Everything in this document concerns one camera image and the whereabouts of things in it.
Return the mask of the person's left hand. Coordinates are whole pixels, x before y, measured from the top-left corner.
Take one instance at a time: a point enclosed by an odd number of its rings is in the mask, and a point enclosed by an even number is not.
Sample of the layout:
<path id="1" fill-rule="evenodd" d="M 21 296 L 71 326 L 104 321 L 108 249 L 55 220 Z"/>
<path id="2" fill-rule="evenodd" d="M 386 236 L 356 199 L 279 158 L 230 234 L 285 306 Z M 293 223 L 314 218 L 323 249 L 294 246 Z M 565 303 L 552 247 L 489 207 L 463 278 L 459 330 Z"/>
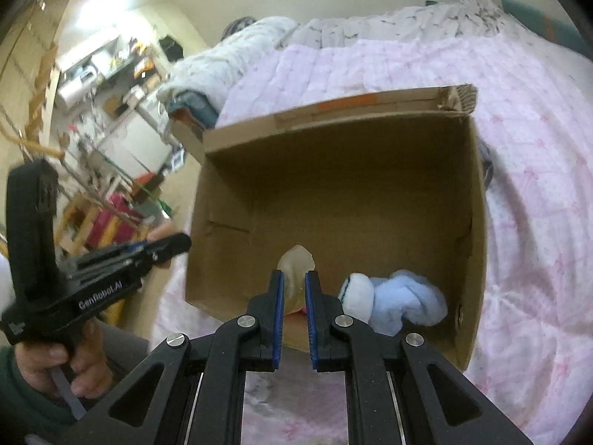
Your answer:
<path id="1" fill-rule="evenodd" d="M 56 396 L 57 388 L 49 370 L 68 365 L 74 373 L 70 382 L 73 395 L 96 399 L 112 384 L 113 373 L 106 362 L 103 350 L 103 332 L 96 319 L 89 320 L 82 329 L 82 340 L 73 355 L 60 343 L 18 343 L 14 348 L 16 366 L 24 381 L 33 390 Z"/>

